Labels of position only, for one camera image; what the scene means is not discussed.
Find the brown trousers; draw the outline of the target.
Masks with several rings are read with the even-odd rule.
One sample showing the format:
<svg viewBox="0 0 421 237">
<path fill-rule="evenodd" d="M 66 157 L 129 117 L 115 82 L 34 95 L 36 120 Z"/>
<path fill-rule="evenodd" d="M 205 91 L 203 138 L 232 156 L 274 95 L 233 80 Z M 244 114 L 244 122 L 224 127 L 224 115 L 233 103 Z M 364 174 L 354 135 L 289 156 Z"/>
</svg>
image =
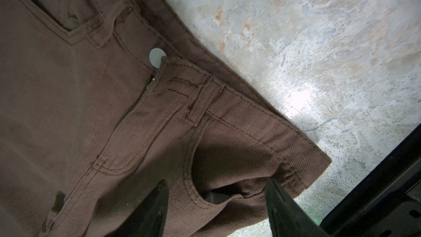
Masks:
<svg viewBox="0 0 421 237">
<path fill-rule="evenodd" d="M 163 237 L 268 217 L 330 158 L 165 0 L 1 0 L 1 236 L 108 237 L 116 198 L 166 180 Z"/>
</svg>

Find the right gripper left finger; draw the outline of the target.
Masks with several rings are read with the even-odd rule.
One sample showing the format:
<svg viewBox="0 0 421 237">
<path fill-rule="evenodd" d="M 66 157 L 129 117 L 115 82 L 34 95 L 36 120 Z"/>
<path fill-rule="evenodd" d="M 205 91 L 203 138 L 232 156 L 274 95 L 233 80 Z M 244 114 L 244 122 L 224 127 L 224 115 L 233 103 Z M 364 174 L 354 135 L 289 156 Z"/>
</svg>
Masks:
<svg viewBox="0 0 421 237">
<path fill-rule="evenodd" d="M 155 184 L 132 183 L 116 198 L 109 212 L 114 226 L 109 237 L 161 237 L 166 225 L 169 186 L 166 180 Z"/>
</svg>

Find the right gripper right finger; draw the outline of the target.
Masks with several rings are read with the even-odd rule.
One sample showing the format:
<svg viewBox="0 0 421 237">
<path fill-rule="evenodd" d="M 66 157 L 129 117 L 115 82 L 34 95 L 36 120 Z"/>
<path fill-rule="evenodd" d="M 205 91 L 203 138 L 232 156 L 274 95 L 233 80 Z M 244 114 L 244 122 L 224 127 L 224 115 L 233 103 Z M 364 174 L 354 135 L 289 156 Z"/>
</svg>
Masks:
<svg viewBox="0 0 421 237">
<path fill-rule="evenodd" d="M 265 199 L 273 237 L 328 236 L 272 178 L 266 180 Z"/>
</svg>

